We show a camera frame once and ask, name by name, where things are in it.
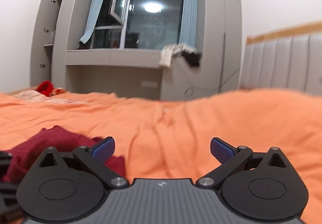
white logo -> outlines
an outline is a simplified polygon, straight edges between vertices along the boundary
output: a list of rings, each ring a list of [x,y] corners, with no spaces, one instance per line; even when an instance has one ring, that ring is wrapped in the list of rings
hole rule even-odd
[[[158,185],[161,186],[161,187],[163,187],[163,186],[167,185],[167,183],[164,182],[164,181],[162,181],[162,182],[159,182]]]

red cloth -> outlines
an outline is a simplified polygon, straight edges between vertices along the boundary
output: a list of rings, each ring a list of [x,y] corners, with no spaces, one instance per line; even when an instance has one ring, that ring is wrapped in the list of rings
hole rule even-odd
[[[49,97],[49,94],[52,92],[53,89],[54,89],[54,86],[50,81],[43,81],[38,86],[37,91]]]
[[[70,152],[82,145],[91,147],[101,140],[100,137],[89,139],[84,135],[69,132],[60,126],[54,126],[49,130],[42,129],[29,140],[7,151],[13,157],[3,180],[13,183],[21,182],[40,153],[49,146],[56,147],[59,152]],[[125,177],[124,157],[112,156],[104,165]]]

curtain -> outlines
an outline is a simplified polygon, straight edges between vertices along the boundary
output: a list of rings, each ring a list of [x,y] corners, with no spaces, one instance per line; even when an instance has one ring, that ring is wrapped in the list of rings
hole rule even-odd
[[[103,0],[92,0],[88,14],[85,33],[79,42],[86,43],[92,36]]]
[[[183,0],[179,43],[196,47],[198,0]]]

metal screw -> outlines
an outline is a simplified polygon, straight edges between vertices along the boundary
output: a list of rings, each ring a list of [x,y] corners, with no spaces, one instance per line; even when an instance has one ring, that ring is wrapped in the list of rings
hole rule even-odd
[[[125,185],[127,183],[127,180],[125,178],[117,177],[117,178],[112,179],[111,183],[112,183],[112,185],[114,185],[116,187],[120,187],[120,186]]]
[[[211,186],[212,184],[215,183],[215,181],[212,178],[201,178],[200,180],[198,180],[199,184],[202,186]]]

textured blue pad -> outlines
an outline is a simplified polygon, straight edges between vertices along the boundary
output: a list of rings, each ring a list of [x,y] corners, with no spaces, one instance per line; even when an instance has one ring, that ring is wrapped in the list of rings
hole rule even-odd
[[[221,164],[234,156],[233,150],[220,143],[215,138],[210,142],[210,152]]]
[[[102,144],[92,151],[92,157],[98,159],[101,163],[107,161],[107,159],[113,155],[115,151],[115,141],[110,138],[107,141],[102,140]]]

